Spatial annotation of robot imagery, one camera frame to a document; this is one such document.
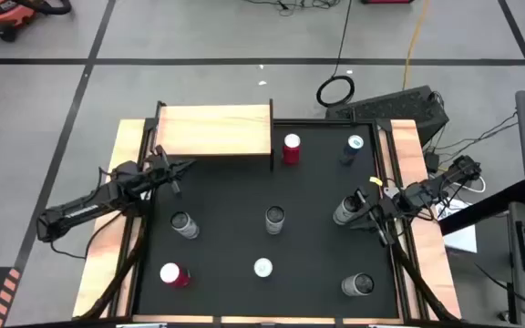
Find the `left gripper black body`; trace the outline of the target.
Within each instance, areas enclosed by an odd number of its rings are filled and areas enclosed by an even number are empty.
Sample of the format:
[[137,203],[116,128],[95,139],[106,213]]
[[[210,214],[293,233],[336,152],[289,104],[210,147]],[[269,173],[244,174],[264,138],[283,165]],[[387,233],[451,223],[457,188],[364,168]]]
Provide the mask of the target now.
[[146,175],[152,187],[159,187],[163,184],[170,184],[177,187],[177,181],[170,167],[170,163],[165,154],[149,155],[145,162],[149,165],[146,169]]

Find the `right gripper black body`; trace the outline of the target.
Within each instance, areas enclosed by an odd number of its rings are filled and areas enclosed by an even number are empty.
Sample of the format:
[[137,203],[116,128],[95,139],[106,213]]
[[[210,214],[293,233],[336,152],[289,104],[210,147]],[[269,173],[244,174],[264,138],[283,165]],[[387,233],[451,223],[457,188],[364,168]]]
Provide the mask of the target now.
[[388,221],[392,219],[410,220],[411,202],[404,193],[398,193],[394,197],[383,194],[374,206],[374,214],[378,220]]

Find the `silver can with red print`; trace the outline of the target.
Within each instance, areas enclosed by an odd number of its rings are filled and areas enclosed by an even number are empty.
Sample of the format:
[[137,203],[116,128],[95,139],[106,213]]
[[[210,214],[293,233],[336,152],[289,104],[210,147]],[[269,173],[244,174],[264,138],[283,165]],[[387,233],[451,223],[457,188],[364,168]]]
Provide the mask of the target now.
[[200,228],[185,211],[177,211],[170,217],[170,225],[186,239],[193,240],[199,236]]

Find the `dark blue can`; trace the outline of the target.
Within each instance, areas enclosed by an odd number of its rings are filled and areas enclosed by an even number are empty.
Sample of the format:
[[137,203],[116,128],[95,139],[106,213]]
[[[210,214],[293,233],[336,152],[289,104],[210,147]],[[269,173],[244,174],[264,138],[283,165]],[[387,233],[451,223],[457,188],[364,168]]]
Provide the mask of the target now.
[[360,136],[349,136],[343,148],[343,152],[340,157],[340,163],[346,166],[351,165],[355,160],[355,156],[363,146],[364,140]]

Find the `red beverage can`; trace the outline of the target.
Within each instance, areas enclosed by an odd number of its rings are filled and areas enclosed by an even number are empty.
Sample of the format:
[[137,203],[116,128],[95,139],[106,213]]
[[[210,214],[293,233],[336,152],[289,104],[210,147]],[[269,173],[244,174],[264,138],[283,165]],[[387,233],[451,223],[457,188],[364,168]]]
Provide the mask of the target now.
[[161,280],[173,287],[185,287],[190,283],[190,271],[175,262],[165,263],[160,269]]
[[283,162],[296,165],[300,160],[300,137],[294,133],[288,134],[283,140]]

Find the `black power adapter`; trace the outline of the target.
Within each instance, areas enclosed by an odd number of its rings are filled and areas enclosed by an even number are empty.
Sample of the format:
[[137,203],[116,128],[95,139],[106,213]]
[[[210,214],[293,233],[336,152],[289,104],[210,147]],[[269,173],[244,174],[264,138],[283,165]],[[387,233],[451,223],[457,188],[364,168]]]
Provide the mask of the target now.
[[428,151],[424,154],[425,166],[428,173],[437,173],[439,168],[439,155]]

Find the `white paper sheet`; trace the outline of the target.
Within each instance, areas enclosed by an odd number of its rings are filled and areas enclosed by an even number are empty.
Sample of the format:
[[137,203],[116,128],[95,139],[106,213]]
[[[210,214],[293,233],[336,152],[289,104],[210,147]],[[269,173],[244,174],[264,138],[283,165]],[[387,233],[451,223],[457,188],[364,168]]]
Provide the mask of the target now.
[[[438,220],[444,220],[449,215],[459,212],[469,206],[469,203],[462,200],[453,199],[447,207],[439,203],[436,206],[439,214]],[[446,247],[458,251],[477,253],[477,239],[475,226],[468,226],[460,231],[452,232],[443,237]]]

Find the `black table mat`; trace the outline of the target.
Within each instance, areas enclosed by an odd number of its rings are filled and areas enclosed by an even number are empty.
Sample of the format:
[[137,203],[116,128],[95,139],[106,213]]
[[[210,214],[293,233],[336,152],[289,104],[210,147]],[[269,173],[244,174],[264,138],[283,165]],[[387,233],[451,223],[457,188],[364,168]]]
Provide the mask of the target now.
[[[149,247],[139,274],[135,311],[144,315],[220,315],[394,319],[398,316],[395,279],[388,251],[374,232],[335,224],[344,197],[362,187],[370,200],[379,190],[366,125],[297,127],[302,141],[298,164],[267,157],[201,158],[189,169],[176,196],[169,186],[157,194],[149,224]],[[340,163],[349,136],[364,146],[349,166]],[[265,228],[265,212],[284,209],[280,233]],[[200,228],[189,240],[170,225],[185,211]],[[258,277],[259,258],[273,263],[268,278]],[[178,263],[190,283],[173,287],[161,267]],[[350,297],[341,281],[357,273],[373,278],[367,296]]]

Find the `black bar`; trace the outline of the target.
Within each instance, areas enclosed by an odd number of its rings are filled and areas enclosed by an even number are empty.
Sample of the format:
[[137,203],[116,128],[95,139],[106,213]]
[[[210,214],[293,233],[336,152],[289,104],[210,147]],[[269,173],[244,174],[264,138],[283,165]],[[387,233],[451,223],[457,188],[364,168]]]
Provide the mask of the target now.
[[439,222],[443,236],[475,225],[491,216],[508,209],[512,202],[525,203],[525,180],[521,180],[506,189],[447,216]]

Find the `black computer case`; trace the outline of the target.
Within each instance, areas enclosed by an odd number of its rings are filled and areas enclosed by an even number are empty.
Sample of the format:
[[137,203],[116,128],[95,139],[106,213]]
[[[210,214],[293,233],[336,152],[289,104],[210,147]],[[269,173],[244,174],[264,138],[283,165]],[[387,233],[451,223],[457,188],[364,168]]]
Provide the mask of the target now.
[[328,108],[325,117],[414,120],[422,147],[449,122],[442,96],[428,85]]

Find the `Red Bull sugarfree can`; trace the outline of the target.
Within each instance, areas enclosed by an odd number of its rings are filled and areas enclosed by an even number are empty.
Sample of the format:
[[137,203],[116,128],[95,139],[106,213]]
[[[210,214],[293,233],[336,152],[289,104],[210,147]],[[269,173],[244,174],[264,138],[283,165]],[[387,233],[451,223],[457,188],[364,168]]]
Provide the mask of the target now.
[[253,265],[255,274],[260,278],[268,278],[273,272],[273,263],[267,258],[259,258]]

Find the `orange shop vacuum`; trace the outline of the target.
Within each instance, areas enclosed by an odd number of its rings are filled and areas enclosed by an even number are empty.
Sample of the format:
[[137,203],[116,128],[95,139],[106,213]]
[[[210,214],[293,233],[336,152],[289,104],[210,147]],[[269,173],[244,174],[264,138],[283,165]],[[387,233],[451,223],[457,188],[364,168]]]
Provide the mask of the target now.
[[37,14],[66,15],[72,11],[70,0],[58,0],[53,6],[49,0],[0,0],[0,38],[14,42],[18,30],[30,24]]

